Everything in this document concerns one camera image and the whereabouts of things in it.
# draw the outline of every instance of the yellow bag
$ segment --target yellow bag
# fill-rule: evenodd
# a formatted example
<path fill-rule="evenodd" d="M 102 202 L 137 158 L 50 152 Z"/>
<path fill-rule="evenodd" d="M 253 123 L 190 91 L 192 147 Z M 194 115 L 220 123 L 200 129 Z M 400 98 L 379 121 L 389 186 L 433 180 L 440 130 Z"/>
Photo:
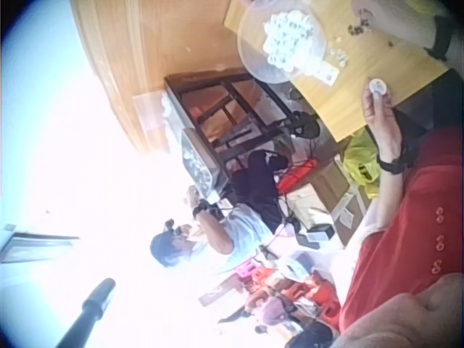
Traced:
<path fill-rule="evenodd" d="M 353 134 L 345 149 L 343 168 L 356 183 L 365 187 L 368 198 L 378 196 L 381 169 L 377 163 L 377 148 L 364 128 Z"/>

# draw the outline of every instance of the woman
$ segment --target woman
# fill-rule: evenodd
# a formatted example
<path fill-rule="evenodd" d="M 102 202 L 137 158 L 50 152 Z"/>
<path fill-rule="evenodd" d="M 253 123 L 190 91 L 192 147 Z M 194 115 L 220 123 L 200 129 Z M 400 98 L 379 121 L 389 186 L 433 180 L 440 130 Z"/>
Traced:
<path fill-rule="evenodd" d="M 429 26 L 433 20 L 399 11 L 403 1 L 362 0 L 353 5 L 356 14 L 369 14 L 374 28 L 412 41 L 440 31 Z M 443 39 L 443 32 L 440 35 L 435 41 Z M 445 56 L 453 66 L 463 37 L 456 30 L 448 35 L 452 40 Z M 435 128 L 446 127 L 421 139 L 414 168 L 406 173 L 390 96 L 372 95 L 366 88 L 362 104 L 382 167 L 378 228 L 362 242 L 341 309 L 342 335 L 333 347 L 461 347 L 463 110 L 453 114 L 454 127 L 450 115 L 434 115 Z"/>

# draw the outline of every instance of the white paper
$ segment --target white paper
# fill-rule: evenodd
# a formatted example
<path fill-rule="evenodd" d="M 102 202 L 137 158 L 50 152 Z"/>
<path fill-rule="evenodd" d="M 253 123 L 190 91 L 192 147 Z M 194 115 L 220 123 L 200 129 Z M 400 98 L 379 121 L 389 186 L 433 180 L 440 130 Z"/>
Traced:
<path fill-rule="evenodd" d="M 353 226 L 353 218 L 355 216 L 347 209 L 344 208 L 340 213 L 340 222 L 348 228 Z"/>
<path fill-rule="evenodd" d="M 322 61 L 319 68 L 314 72 L 313 76 L 318 80 L 321 80 L 326 85 L 333 86 L 336 79 L 338 78 L 340 70 L 334 67 L 332 64 Z"/>

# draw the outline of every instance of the cardboard box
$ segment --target cardboard box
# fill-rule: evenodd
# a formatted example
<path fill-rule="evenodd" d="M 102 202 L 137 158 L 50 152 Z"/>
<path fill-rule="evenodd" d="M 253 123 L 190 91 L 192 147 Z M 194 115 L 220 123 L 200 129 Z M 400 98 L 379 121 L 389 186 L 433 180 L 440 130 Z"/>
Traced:
<path fill-rule="evenodd" d="M 344 246 L 370 204 L 363 188 L 359 190 L 342 170 L 339 156 L 311 172 L 298 188 L 287 194 L 287 202 L 308 228 L 316 223 L 334 224 Z"/>

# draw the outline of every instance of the wooden table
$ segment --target wooden table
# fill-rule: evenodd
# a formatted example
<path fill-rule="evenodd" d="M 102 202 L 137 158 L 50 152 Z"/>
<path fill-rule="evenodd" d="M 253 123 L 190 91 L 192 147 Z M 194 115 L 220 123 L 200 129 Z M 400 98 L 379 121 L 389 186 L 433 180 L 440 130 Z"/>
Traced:
<path fill-rule="evenodd" d="M 351 36 L 347 28 L 359 25 L 359 20 L 353 15 L 349 0 L 312 0 L 308 6 L 322 25 L 327 42 L 335 50 L 345 51 L 349 62 L 342 68 L 335 56 L 327 52 L 325 61 L 340 69 L 333 86 L 308 76 L 295 78 L 292 83 L 336 141 L 365 125 L 360 96 L 369 77 L 384 80 L 392 93 L 393 104 L 397 105 L 447 70 L 424 50 L 382 33 Z M 239 0 L 231 0 L 224 26 L 237 33 L 244 11 Z"/>

